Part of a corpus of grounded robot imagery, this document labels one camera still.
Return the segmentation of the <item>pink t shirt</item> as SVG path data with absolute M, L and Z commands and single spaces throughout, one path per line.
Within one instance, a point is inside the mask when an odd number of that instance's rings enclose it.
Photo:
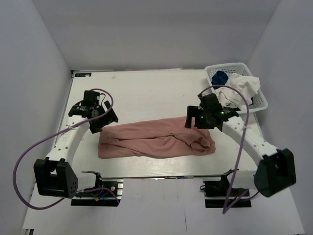
M 167 159 L 215 153 L 209 131 L 187 129 L 185 121 L 185 117 L 173 117 L 104 127 L 99 137 L 98 157 Z

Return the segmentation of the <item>white t shirt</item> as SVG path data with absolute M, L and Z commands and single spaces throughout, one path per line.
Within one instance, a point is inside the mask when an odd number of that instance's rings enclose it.
M 259 77 L 231 74 L 226 86 L 230 86 L 245 98 L 248 105 L 252 104 L 252 98 L 258 93 L 261 84 Z M 242 97 L 234 90 L 226 87 L 220 87 L 215 91 L 217 98 L 223 107 L 239 108 L 246 111 L 246 105 Z

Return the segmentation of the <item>blue t shirt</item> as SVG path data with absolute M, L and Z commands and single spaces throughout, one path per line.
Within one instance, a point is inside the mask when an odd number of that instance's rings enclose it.
M 218 70 L 212 77 L 212 85 L 225 85 L 228 81 L 228 75 L 221 70 Z

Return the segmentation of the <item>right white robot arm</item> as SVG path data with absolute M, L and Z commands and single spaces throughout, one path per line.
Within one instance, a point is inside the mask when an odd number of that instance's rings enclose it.
M 226 195 L 233 195 L 238 188 L 255 189 L 270 197 L 296 183 L 293 153 L 285 148 L 278 149 L 246 128 L 243 119 L 231 108 L 224 108 L 215 94 L 198 95 L 199 106 L 188 106 L 186 128 L 218 128 L 242 146 L 253 159 L 255 171 L 229 170 L 221 175 L 221 189 Z

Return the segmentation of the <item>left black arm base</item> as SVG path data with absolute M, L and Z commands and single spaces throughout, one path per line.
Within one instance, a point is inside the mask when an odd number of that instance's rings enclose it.
M 80 192 L 71 200 L 71 206 L 83 207 L 117 207 L 122 198 L 124 180 L 102 180 L 100 190 Z

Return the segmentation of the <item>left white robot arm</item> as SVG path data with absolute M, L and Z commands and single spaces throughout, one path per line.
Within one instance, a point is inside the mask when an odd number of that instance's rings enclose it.
M 67 127 L 44 159 L 34 163 L 37 189 L 42 196 L 73 198 L 88 190 L 92 195 L 103 191 L 101 175 L 95 171 L 76 173 L 72 162 L 84 134 L 99 133 L 104 126 L 118 122 L 111 101 L 101 101 L 109 93 L 101 89 L 84 92 L 83 100 L 74 104 L 67 118 Z

